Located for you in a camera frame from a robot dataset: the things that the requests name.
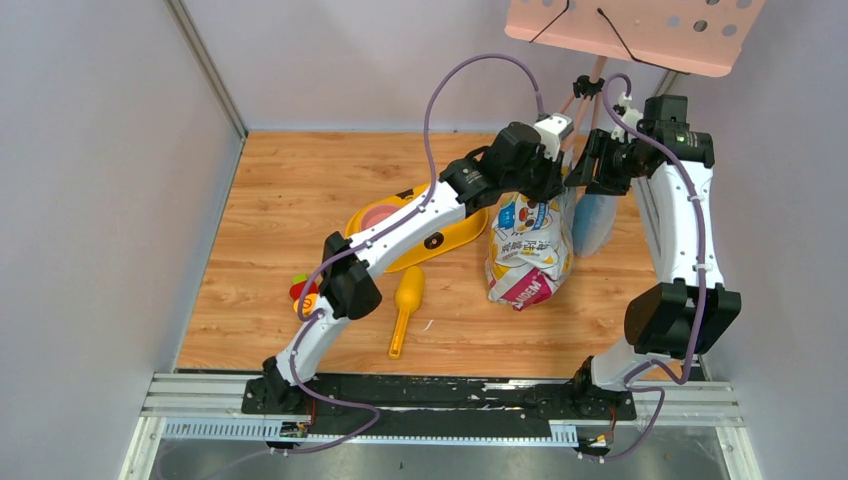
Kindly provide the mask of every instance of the pink label on bag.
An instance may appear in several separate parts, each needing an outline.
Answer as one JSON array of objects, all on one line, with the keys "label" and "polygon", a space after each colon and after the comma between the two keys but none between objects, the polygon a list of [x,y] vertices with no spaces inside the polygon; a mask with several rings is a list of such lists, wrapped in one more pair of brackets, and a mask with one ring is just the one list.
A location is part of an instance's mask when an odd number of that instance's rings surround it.
[{"label": "pink label on bag", "polygon": [[547,277],[538,269],[533,269],[521,280],[515,283],[504,295],[503,299],[514,304],[516,310],[539,303],[553,295]]}]

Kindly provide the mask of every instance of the wooden table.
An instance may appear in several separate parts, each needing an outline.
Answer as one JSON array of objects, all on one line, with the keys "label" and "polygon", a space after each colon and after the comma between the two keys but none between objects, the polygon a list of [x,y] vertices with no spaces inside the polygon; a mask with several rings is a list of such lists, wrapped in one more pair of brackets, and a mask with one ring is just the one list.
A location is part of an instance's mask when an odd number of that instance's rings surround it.
[{"label": "wooden table", "polygon": [[[439,170],[492,138],[433,135]],[[178,365],[261,368],[299,327],[291,278],[320,263],[324,238],[366,204],[427,180],[421,134],[251,133]],[[577,259],[553,298],[522,312],[486,299],[487,242],[484,234],[421,265],[424,301],[400,360],[387,354],[400,274],[387,274],[377,280],[382,305],[342,333],[320,370],[570,377],[622,335],[628,302],[655,283],[631,196],[602,253]]]}]

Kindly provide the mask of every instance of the black wire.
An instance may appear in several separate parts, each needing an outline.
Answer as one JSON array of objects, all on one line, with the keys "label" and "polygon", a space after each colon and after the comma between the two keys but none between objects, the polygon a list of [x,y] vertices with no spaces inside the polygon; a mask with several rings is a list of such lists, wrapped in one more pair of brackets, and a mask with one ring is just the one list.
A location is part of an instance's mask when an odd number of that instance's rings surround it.
[{"label": "black wire", "polygon": [[630,47],[627,46],[627,42],[625,42],[624,39],[621,38],[621,34],[618,33],[618,29],[615,28],[615,25],[613,25],[612,20],[610,20],[610,18],[607,16],[607,14],[604,13],[603,9],[598,7],[598,13],[601,14],[601,16],[604,17],[604,20],[607,21],[610,28],[612,28],[613,33],[615,33],[615,36],[618,37],[618,41],[621,42],[621,45],[624,47],[625,50],[627,50],[627,54],[630,55],[630,58],[634,62],[644,63],[645,65],[651,65],[651,66],[654,66],[654,67],[664,68],[664,69],[667,69],[667,70],[671,70],[672,72],[677,72],[677,73],[682,73],[684,75],[688,75],[686,72],[681,72],[679,70],[672,70],[668,67],[664,67],[664,66],[656,64],[656,63],[651,63],[651,62],[648,62],[646,60],[642,60],[641,58],[636,57],[636,55],[633,55],[633,52],[630,51]]},{"label": "black wire", "polygon": [[548,23],[547,25],[545,25],[545,28],[543,28],[542,30],[540,30],[540,31],[539,31],[539,33],[537,33],[537,34],[536,34],[536,36],[535,36],[535,37],[533,37],[533,38],[530,40],[530,43],[535,42],[535,41],[536,41],[536,39],[537,39],[537,38],[539,38],[539,35],[541,35],[541,34],[545,33],[545,30],[547,30],[548,28],[550,28],[550,26],[551,26],[551,25],[553,25],[553,24],[554,24],[554,22],[556,22],[557,20],[559,20],[559,17],[561,17],[561,16],[562,16],[562,14],[564,14],[565,12],[567,12],[567,11],[568,11],[568,7],[569,7],[569,6],[571,6],[571,0],[565,0],[565,8],[564,8],[564,9],[562,9],[562,11],[561,11],[561,12],[559,12],[559,15],[557,15],[556,17],[554,17],[554,19],[553,19],[553,20],[551,20],[551,21],[550,21],[550,23]]}]

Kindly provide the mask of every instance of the snack bag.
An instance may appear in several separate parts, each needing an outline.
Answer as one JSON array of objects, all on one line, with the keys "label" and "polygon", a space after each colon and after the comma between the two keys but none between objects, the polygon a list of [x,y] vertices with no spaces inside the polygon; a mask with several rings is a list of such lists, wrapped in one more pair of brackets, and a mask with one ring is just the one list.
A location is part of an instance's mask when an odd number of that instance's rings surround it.
[{"label": "snack bag", "polygon": [[557,291],[571,272],[576,203],[576,188],[566,188],[547,203],[519,193],[504,197],[486,259],[489,300],[520,311]]}]

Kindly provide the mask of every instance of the yellow spoon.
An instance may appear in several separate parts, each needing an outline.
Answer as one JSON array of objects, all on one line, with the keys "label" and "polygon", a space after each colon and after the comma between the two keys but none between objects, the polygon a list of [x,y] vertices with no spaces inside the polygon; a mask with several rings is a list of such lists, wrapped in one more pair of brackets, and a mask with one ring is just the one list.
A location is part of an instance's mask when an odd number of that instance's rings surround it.
[{"label": "yellow spoon", "polygon": [[397,360],[400,358],[400,349],[403,347],[403,339],[406,336],[406,325],[409,316],[421,306],[421,297],[424,296],[424,271],[421,267],[412,266],[403,272],[400,285],[395,292],[395,306],[398,308],[398,319],[395,323],[395,333],[392,335],[392,344],[389,346],[389,358]]}]

